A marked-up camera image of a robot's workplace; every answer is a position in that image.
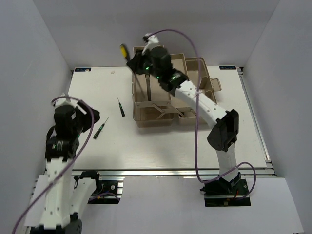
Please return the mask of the yellow black handled file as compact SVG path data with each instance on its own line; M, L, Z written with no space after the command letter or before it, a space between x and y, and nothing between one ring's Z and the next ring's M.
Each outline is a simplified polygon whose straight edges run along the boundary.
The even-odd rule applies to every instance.
M146 74L145 78L146 78L147 98L148 98L148 101L151 101L152 98L151 98L150 75Z

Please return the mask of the small green precision screwdriver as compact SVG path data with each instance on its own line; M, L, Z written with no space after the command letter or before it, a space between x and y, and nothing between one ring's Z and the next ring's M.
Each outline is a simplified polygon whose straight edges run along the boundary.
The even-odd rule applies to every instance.
M101 131L103 130L107 120L109 119L109 117L107 117L107 119L104 121L104 123L99 127L99 129L96 131L96 133L93 135L93 139L97 139L99 134L101 133Z

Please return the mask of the black handled awl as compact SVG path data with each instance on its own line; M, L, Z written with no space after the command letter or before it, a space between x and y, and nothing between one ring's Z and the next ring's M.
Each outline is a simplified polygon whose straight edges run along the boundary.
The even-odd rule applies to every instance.
M130 68L130 70L132 71L132 73L133 73L133 75L134 75L134 77L135 77L136 83L137 83L137 85L138 85L138 87L139 87L139 89L140 89L140 92L141 92L142 96L145 97L144 92L143 92L143 89L142 89L142 86L141 86L141 84L140 84L140 82L139 82L139 80L138 80L138 78L137 78L137 75L136 75L136 73L135 73L133 67L131 67L131 65L132 65L132 64L131 64L131 58L130 58L130 53L129 53L129 51L128 51L127 46L126 46L125 44L121 44L119 47L120 47L120 51L121 51L121 53L122 53L122 56L123 56L124 59L126 60L126 65L127 65L127 67Z

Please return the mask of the beige plastic toolbox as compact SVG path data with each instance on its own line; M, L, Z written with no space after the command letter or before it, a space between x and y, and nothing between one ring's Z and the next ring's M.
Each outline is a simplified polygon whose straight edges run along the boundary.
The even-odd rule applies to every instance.
M150 75L151 101L147 98L145 74L137 75L145 97L142 96L132 75L133 119L139 128L170 126L175 119L180 125L196 122L196 90L216 102L215 93L221 91L218 78L211 78L204 58L172 54L171 64L176 71L170 79L172 87L160 84L160 79Z

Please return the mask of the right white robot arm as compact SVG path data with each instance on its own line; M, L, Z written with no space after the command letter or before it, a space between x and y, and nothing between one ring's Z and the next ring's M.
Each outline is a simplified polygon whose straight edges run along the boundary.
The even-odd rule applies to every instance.
M133 57L130 57L125 45L121 45L120 49L126 65L134 74L155 77L164 91L188 104L198 117L205 120L211 128L207 141L217 153L221 191L228 195L236 191L240 179L235 158L238 112L223 109L201 93L185 73L174 68L171 55L164 47L154 47L147 53L137 50Z

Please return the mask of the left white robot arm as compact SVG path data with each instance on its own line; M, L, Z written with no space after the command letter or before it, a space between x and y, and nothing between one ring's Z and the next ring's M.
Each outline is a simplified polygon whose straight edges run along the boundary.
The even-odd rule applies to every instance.
M97 195L103 189L96 171L85 171L81 184L75 189L72 169L80 148L79 136L92 132L99 121L99 111L90 108L83 101L76 105L62 104L55 109L55 125L46 140L45 161L48 183L44 190L45 204L39 223L31 229L32 234L79 234L82 231L81 215L91 194Z

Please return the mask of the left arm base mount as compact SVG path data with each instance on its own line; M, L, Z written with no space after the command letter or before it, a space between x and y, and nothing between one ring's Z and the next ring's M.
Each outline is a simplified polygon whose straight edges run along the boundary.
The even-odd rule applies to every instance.
M123 180L123 177L101 177L102 190L91 195L95 199L89 200L88 204L117 205L123 191Z

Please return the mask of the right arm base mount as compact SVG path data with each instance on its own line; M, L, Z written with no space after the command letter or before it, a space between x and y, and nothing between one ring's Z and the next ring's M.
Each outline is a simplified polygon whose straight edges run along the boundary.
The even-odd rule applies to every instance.
M231 190L223 188L219 181L205 184L200 192L206 207L249 207L251 201L247 181L241 179Z

